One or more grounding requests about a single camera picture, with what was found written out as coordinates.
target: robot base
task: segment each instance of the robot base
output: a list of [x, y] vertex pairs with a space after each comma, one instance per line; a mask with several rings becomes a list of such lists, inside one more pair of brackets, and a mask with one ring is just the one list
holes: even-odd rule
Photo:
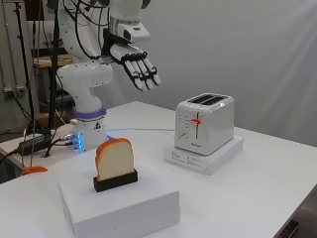
[[93, 185], [97, 192], [109, 190], [118, 186], [130, 184], [138, 181], [138, 172], [134, 170], [132, 173], [120, 177], [109, 178], [97, 181], [97, 177], [93, 178]]
[[75, 151], [89, 151], [108, 140], [103, 117], [93, 121], [77, 120], [76, 126], [70, 133], [76, 135], [73, 141], [73, 150]]

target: black stand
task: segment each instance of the black stand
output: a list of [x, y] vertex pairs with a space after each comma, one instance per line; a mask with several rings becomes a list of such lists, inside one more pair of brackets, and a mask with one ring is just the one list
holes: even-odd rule
[[21, 9], [20, 3], [16, 2], [16, 10], [14, 12], [17, 14], [17, 19], [18, 19], [18, 27], [19, 27], [18, 39], [20, 40], [20, 45], [21, 45], [23, 65], [24, 65], [24, 73], [26, 75], [26, 87], [27, 87], [28, 94], [29, 94], [30, 112], [31, 112], [31, 120], [32, 120], [32, 122], [30, 124], [30, 127], [28, 129], [28, 131], [30, 132], [30, 130], [32, 130], [32, 128], [34, 127], [34, 125], [33, 125], [33, 123], [34, 123], [34, 107], [33, 107], [33, 98], [32, 98], [32, 92], [31, 92], [30, 77], [29, 77], [29, 70], [28, 70], [27, 57], [26, 57], [26, 50], [25, 50], [25, 47], [24, 47], [23, 32], [22, 32], [22, 27], [21, 27], [20, 9]]
[[58, 61], [58, 43], [59, 43], [59, 26], [58, 26], [58, 10], [54, 10], [54, 26], [53, 26], [53, 57], [52, 57], [52, 69], [53, 76], [51, 79], [51, 95], [50, 95], [50, 116], [49, 116], [49, 128], [53, 129], [55, 119], [55, 100], [56, 100], [56, 72], [57, 72], [57, 61]]
[[135, 170], [134, 172], [123, 175], [120, 177], [109, 178], [102, 181], [97, 181], [97, 177], [93, 179], [93, 185], [97, 192], [109, 190], [111, 188], [115, 188], [118, 186], [130, 184], [138, 181], [138, 172]]

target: toaster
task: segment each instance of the toaster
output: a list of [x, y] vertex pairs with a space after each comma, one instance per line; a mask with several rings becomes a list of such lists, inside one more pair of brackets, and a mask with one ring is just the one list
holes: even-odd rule
[[204, 93], [177, 105], [176, 148], [210, 155], [234, 137], [235, 100], [231, 96]]

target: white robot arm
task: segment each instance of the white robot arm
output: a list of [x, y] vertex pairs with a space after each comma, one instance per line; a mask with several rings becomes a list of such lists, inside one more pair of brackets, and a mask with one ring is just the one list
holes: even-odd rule
[[[150, 1], [98, 0], [97, 5], [95, 0], [59, 0], [60, 35], [74, 63], [61, 67], [57, 75], [75, 102], [74, 113], [78, 120], [72, 130], [76, 135], [75, 150], [94, 149], [107, 140], [103, 125], [106, 110], [100, 99], [90, 93], [90, 88], [113, 80], [111, 62], [122, 65], [141, 91], [161, 84], [148, 54], [132, 46], [150, 37], [141, 23], [141, 9]], [[93, 18], [94, 12], [99, 13], [99, 21]], [[100, 31], [103, 31], [103, 40], [99, 38]]]

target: bread slice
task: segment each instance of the bread slice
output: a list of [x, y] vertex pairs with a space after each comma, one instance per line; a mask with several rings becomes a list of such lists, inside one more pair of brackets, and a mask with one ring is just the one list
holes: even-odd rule
[[124, 138], [107, 141], [96, 152], [98, 181], [111, 179], [134, 171], [134, 156], [130, 141]]

